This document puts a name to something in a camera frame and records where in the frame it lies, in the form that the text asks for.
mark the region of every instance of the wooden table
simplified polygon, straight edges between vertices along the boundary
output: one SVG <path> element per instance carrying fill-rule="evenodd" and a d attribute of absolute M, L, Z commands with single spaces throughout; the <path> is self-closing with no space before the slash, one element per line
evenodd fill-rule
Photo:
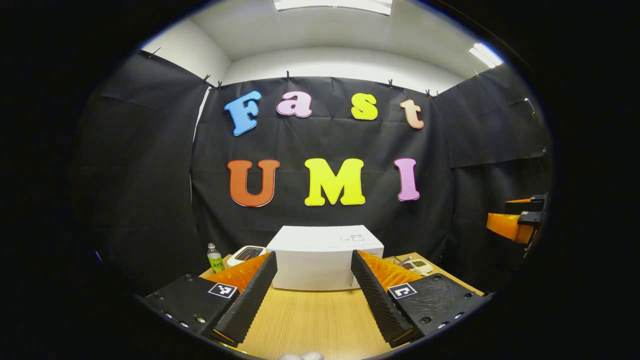
<path fill-rule="evenodd" d="M 399 255 L 422 259 L 458 284 L 484 295 L 416 252 Z M 200 277 L 213 275 L 209 268 Z M 360 289 L 341 291 L 293 291 L 271 285 L 251 328 L 238 349 L 267 360 L 282 354 L 317 351 L 326 360 L 360 360 L 392 350 L 382 338 Z"/>

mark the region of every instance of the black backdrop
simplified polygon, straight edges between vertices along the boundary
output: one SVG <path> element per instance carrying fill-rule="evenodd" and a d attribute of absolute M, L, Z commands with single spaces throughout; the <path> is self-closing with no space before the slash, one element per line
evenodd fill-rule
<path fill-rule="evenodd" d="M 549 191 L 550 169 L 540 158 L 540 123 L 524 102 L 531 95 L 505 66 L 431 98 L 337 78 L 212 88 L 192 149 L 206 87 L 188 71 L 140 51 L 94 93 L 81 119 L 71 172 L 76 213 L 99 254 L 135 292 L 144 295 L 180 274 L 206 269 L 210 241 L 227 254 L 266 245 L 282 225 L 364 224 L 385 244 L 385 254 L 417 251 L 483 290 L 504 284 L 522 258 L 521 246 L 486 230 L 486 214 L 500 212 L 505 200 Z M 223 107 L 252 90 L 262 94 L 258 125 L 234 136 Z M 276 112 L 282 94 L 293 90 L 312 96 L 312 116 Z M 357 92 L 376 97 L 375 120 L 352 118 Z M 422 108 L 420 130 L 406 122 L 399 106 L 406 99 Z M 416 201 L 397 199 L 393 161 L 403 157 L 417 161 Z M 363 160 L 366 203 L 306 206 L 309 158 L 326 159 L 334 172 L 347 158 Z M 280 162 L 273 200 L 261 208 L 236 204 L 228 193 L 227 163 L 251 161 L 247 188 L 258 193 L 257 163 L 264 159 Z"/>

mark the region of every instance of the green bottle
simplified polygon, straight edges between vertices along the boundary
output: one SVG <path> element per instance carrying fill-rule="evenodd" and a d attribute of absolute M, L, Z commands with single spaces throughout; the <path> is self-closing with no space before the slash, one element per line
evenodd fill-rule
<path fill-rule="evenodd" d="M 213 270 L 214 273 L 221 272 L 225 269 L 225 265 L 222 263 L 222 255 L 216 250 L 216 246 L 213 245 L 213 243 L 209 243 L 207 257 L 209 258 L 209 264 L 211 264 L 211 270 Z"/>

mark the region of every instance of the ceiling light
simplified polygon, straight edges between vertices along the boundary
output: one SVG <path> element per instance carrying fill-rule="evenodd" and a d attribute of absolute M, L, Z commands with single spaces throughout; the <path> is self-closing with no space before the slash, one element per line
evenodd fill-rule
<path fill-rule="evenodd" d="M 389 16 L 393 0 L 273 0 L 276 10 L 333 7 L 366 10 Z"/>
<path fill-rule="evenodd" d="M 469 49 L 469 52 L 491 69 L 503 62 L 493 51 L 481 43 L 474 44 L 474 46 Z"/>

